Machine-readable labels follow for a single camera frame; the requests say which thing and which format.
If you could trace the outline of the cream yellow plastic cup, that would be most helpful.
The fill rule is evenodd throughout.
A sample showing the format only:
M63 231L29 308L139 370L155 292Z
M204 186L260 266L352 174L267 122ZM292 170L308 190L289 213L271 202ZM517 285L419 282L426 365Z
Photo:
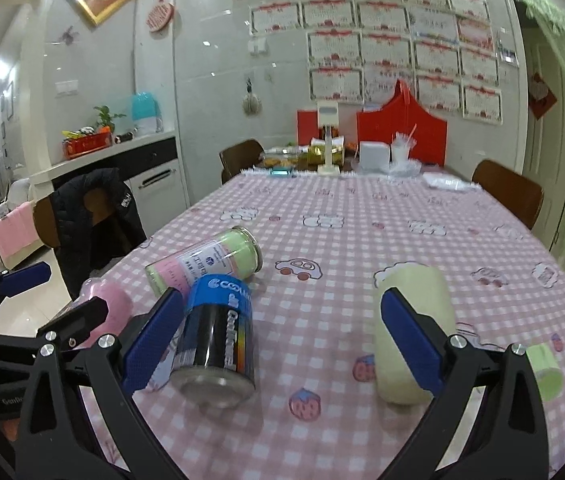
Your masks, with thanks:
M407 261L376 272L375 285L377 392L392 404L427 403L443 388L442 348L432 344L407 310L429 316L447 336L455 333L447 282L433 266Z

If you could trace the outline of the white panel door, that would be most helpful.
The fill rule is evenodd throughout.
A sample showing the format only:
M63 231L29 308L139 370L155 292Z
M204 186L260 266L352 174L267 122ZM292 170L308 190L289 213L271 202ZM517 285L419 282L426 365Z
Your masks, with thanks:
M547 39L538 28L522 31L529 78L539 73L557 98L540 119L532 115L528 99L527 146L523 175L543 188L542 209L532 233L547 249L558 240L565 213L565 71Z

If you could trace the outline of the black jacket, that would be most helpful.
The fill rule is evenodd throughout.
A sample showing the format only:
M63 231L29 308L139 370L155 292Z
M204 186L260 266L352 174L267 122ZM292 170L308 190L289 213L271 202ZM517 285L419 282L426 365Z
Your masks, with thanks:
M145 242L136 200L116 168L81 174L50 196L59 236L54 248L72 299L90 274Z

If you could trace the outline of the brown chair far left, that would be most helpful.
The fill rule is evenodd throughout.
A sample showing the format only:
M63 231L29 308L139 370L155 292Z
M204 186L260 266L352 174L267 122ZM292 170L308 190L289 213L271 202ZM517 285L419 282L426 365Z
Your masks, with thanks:
M261 162L262 153L263 146L254 139L225 148L218 154L223 167L220 174L222 183L225 184L233 177L238 176L243 169L250 169L258 165Z

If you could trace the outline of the blue black metal can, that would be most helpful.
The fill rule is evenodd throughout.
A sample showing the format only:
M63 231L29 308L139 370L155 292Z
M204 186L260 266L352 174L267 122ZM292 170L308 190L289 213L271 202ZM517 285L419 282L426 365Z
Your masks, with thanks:
M254 336L249 286L226 274L194 283L178 329L174 387L191 402L233 408L255 392Z

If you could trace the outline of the small green cup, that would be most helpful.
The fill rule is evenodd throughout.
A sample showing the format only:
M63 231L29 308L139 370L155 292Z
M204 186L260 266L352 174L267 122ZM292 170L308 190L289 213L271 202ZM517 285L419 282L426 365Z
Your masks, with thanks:
M559 397L563 390L563 372L548 344L533 344L525 352L537 380L544 403Z

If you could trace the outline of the pink green layered jar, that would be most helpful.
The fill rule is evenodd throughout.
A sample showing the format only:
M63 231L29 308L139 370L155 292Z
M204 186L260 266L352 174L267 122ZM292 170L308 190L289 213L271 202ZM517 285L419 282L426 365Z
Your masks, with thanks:
M256 238L244 226L233 226L148 264L145 271L156 296L174 288L186 298L194 282L202 276L226 274L245 280L262 266L262 252Z

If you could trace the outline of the pink plastic cup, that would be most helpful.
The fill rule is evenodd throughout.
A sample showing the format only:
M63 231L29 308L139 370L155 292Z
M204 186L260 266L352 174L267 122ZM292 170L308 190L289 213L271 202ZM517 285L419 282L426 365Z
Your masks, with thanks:
M58 316L69 312L84 301L98 297L107 302L108 315L106 321L90 333L89 337L78 348L89 348L104 334L119 336L133 315L134 305L128 293L112 278L89 278L81 287L80 295L67 304Z

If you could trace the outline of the white wall brush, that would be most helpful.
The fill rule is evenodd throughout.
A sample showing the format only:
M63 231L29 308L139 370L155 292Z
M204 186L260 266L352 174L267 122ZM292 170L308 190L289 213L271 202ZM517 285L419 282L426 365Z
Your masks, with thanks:
M247 116L258 115L262 109L262 101L253 91L253 82L250 77L246 79L246 95L242 99L243 113Z

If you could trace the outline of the brown chair back right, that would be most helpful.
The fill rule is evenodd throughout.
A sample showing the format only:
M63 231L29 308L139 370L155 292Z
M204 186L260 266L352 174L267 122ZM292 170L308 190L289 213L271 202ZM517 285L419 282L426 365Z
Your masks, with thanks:
M491 194L529 230L533 229L544 200L540 185L490 159L479 162L471 181Z

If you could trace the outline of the white wall outlet switch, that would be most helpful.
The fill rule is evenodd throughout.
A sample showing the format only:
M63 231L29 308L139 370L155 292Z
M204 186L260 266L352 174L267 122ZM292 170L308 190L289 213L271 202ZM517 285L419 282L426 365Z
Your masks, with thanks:
M255 37L248 41L248 52L251 56L264 55L268 52L267 39L265 37Z

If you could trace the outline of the white plastic bag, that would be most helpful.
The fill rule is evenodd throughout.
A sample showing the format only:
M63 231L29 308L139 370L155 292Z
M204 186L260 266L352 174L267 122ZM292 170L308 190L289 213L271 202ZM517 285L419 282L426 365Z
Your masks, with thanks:
M466 193L481 190L480 184L468 182L450 174L442 174L442 172L425 172L423 179L429 188L440 191Z

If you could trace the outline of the brown chair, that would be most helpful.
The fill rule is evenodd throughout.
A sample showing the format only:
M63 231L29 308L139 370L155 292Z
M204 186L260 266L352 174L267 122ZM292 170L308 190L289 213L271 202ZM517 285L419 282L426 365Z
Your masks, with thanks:
M254 139L225 148L218 154L223 167L220 174L222 183L225 184L233 177L238 176L243 169L250 169L258 165L261 162L262 153L263 146Z
M471 181L491 194L529 230L533 229L544 200L540 185L490 159L479 162Z

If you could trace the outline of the food trays on table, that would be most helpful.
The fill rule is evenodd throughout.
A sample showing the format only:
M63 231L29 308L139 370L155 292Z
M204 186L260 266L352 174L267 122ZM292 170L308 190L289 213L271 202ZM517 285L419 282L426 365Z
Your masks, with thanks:
M317 171L325 164L326 142L312 139L307 145L287 145L282 148L268 148L260 155L258 168L287 168L299 171ZM331 140L331 161L340 170L350 171L357 144L336 136Z

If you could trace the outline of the teal white humidifier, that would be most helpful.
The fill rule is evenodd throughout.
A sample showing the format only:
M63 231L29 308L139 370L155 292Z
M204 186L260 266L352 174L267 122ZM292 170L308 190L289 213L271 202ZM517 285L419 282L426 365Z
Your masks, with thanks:
M160 107L152 93L138 92L132 96L132 119L138 136L162 131Z

